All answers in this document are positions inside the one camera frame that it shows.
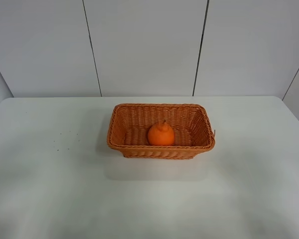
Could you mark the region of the orange wicker basket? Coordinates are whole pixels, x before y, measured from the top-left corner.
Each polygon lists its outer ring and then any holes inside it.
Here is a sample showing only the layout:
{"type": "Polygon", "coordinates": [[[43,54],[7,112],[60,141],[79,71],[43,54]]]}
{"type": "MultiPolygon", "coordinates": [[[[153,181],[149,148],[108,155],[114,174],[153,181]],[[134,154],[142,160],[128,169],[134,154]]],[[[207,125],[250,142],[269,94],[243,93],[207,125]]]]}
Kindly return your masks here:
{"type": "Polygon", "coordinates": [[[107,145],[126,158],[192,159],[213,149],[215,135],[198,104],[119,104],[111,116],[107,145]],[[148,131],[163,120],[174,130],[174,144],[151,146],[148,131]]]}

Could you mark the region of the orange citrus fruit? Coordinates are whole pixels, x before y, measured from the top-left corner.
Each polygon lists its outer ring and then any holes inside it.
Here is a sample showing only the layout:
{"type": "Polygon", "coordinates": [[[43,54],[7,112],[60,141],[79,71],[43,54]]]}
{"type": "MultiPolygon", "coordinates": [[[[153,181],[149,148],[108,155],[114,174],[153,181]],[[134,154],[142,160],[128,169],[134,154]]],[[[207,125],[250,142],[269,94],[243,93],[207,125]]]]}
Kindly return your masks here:
{"type": "Polygon", "coordinates": [[[154,124],[148,131],[148,142],[152,146],[172,146],[174,140],[173,128],[166,120],[154,124]]]}

